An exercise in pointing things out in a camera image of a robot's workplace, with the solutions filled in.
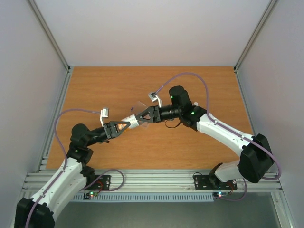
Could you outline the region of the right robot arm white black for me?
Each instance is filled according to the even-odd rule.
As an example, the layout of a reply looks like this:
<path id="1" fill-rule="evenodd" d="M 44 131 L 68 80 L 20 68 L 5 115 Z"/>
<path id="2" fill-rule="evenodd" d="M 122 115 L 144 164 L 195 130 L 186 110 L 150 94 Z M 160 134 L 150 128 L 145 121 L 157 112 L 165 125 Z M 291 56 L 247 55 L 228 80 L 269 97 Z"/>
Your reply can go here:
<path id="1" fill-rule="evenodd" d="M 209 181 L 212 187 L 218 189 L 226 182 L 239 178 L 258 183 L 274 164 L 264 135 L 252 136 L 214 119 L 206 109 L 192 103 L 182 86 L 172 87 L 169 95 L 171 105 L 150 106 L 137 114 L 136 120 L 154 124 L 178 118 L 184 126 L 216 139 L 239 156 L 239 160 L 219 163 L 210 171 Z"/>

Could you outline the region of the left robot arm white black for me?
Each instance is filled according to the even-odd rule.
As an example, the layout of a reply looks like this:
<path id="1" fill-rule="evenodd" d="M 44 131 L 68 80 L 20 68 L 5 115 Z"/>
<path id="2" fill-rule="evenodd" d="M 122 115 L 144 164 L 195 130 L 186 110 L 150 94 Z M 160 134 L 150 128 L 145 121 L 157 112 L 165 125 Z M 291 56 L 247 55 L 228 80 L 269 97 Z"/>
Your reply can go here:
<path id="1" fill-rule="evenodd" d="M 61 166 L 37 193 L 18 202 L 14 227 L 53 228 L 71 199 L 79 191 L 95 185 L 95 171 L 87 165 L 93 155 L 89 147 L 120 136 L 130 125 L 130 122 L 110 121 L 94 130 L 82 123 L 75 125 Z"/>

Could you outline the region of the orange pill bottle grey cap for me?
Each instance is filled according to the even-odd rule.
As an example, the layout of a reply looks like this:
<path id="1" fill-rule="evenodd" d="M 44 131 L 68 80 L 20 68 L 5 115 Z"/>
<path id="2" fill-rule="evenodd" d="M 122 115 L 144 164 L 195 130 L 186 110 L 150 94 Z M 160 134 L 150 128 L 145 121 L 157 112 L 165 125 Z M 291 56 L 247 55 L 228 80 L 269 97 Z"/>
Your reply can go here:
<path id="1" fill-rule="evenodd" d="M 134 114 L 124 118 L 121 120 L 122 122 L 128 122 L 130 125 L 126 130 L 134 129 L 140 125 L 139 121 L 136 119 L 136 116 Z M 123 128 L 125 128 L 127 124 L 125 123 L 119 123 L 118 124 L 118 130 L 121 131 Z"/>

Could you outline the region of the clear plastic pill organizer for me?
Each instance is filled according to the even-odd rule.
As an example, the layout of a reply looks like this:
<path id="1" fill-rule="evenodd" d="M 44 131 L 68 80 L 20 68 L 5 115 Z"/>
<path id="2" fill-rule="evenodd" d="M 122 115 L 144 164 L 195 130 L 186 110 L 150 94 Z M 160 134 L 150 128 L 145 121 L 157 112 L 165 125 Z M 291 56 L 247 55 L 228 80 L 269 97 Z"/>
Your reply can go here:
<path id="1" fill-rule="evenodd" d="M 137 101 L 135 102 L 135 104 L 131 107 L 131 114 L 134 114 L 134 115 L 137 115 L 139 113 L 141 113 L 142 111 L 144 111 L 145 109 L 147 108 L 147 106 L 145 104 L 143 104 L 142 102 L 140 101 Z M 148 122 L 143 122 L 143 121 L 138 121 L 139 123 L 139 126 L 141 128 L 145 128 L 147 129 L 148 126 L 149 126 L 149 123 Z"/>

